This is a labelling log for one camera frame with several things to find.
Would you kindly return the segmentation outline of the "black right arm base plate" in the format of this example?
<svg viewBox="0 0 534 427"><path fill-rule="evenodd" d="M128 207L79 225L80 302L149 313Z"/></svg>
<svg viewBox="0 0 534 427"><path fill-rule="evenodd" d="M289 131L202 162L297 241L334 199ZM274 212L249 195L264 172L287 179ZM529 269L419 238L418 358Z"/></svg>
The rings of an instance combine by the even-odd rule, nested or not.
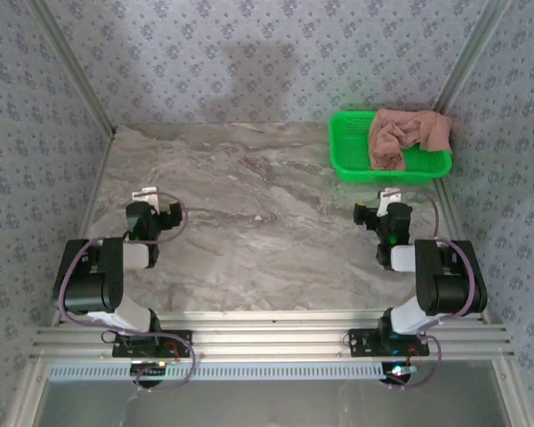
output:
<svg viewBox="0 0 534 427"><path fill-rule="evenodd" d="M414 335L382 334L378 329L350 329L349 348L353 358L362 357L426 357L428 344Z"/></svg>

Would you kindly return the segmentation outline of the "aluminium corner post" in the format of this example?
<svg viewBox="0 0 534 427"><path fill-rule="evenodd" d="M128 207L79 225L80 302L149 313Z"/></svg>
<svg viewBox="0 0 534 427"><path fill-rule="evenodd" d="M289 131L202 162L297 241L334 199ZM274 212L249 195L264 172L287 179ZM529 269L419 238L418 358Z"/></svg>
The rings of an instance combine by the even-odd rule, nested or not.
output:
<svg viewBox="0 0 534 427"><path fill-rule="evenodd" d="M92 120L106 135L112 137L114 126L48 4L45 0L24 0L24 2L43 31L44 38L61 62L66 75L81 97Z"/></svg>
<svg viewBox="0 0 534 427"><path fill-rule="evenodd" d="M476 62L512 3L513 0L487 0L436 99L434 111L448 115L467 78L473 72Z"/></svg>

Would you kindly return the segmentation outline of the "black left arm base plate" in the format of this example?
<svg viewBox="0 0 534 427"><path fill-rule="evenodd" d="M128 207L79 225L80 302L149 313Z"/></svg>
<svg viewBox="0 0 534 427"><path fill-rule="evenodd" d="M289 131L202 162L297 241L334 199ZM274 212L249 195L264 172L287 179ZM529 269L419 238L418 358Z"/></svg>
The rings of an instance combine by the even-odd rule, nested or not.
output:
<svg viewBox="0 0 534 427"><path fill-rule="evenodd" d="M113 342L113 358L145 358L145 359L188 359L190 352L187 346L177 339L168 337L178 335L182 340L192 344L190 330L168 330L166 336L130 336L117 334Z"/></svg>

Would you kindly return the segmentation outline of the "pink printed t-shirt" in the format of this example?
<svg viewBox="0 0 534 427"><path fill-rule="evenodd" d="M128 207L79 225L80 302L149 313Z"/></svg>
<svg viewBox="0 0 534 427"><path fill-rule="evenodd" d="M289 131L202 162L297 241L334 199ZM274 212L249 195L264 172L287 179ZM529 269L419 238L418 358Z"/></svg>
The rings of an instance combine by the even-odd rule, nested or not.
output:
<svg viewBox="0 0 534 427"><path fill-rule="evenodd" d="M405 171L403 152L415 146L428 153L451 151L449 135L452 124L450 117L431 110L379 109L368 132L371 168Z"/></svg>

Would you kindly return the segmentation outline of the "aluminium rail beam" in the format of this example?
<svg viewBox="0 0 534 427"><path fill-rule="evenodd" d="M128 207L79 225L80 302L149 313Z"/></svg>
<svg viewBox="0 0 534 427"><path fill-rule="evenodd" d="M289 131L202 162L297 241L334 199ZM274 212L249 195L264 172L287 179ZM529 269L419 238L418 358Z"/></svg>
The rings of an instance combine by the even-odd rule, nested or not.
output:
<svg viewBox="0 0 534 427"><path fill-rule="evenodd" d="M350 357L346 334L374 328L379 310L185 311L159 314L165 329L188 329L199 358L209 362L341 361ZM510 359L509 334L480 314L448 320L431 331L442 357L450 360ZM32 340L33 359L107 360L112 347L101 330L61 322L40 327Z"/></svg>

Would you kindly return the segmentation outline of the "green plastic basket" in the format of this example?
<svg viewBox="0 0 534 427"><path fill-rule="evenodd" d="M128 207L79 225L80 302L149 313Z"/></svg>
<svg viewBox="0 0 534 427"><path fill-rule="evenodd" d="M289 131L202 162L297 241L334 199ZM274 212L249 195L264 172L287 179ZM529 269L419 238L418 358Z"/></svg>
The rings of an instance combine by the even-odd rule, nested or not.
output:
<svg viewBox="0 0 534 427"><path fill-rule="evenodd" d="M374 111L346 110L335 113L329 119L329 157L340 180L425 185L450 172L453 164L450 152L428 152L417 146L403 151L406 166L403 171L372 169L368 136L375 115Z"/></svg>

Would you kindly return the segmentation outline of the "aluminium frame leg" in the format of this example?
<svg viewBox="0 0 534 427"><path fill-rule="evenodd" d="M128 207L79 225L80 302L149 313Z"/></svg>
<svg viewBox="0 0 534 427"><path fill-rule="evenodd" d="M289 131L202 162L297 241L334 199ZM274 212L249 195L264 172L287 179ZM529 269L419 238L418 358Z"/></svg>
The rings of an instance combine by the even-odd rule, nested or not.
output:
<svg viewBox="0 0 534 427"><path fill-rule="evenodd" d="M49 372L49 362L38 360L28 363L14 394L6 427L34 427Z"/></svg>
<svg viewBox="0 0 534 427"><path fill-rule="evenodd" d="M512 427L534 427L534 411L515 360L493 361L498 386Z"/></svg>

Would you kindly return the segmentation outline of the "black controller board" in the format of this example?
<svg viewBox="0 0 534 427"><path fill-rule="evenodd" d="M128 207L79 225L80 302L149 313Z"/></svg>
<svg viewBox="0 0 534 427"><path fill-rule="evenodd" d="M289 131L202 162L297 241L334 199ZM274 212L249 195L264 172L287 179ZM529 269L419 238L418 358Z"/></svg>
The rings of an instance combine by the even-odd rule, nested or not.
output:
<svg viewBox="0 0 534 427"><path fill-rule="evenodd" d="M166 362L133 363L129 369L133 383L139 389L151 389L162 383L166 374Z"/></svg>
<svg viewBox="0 0 534 427"><path fill-rule="evenodd" d="M391 386L405 386L411 376L417 372L417 367L410 363L398 362L383 362L382 369L384 371L384 378L380 380L381 383Z"/></svg>

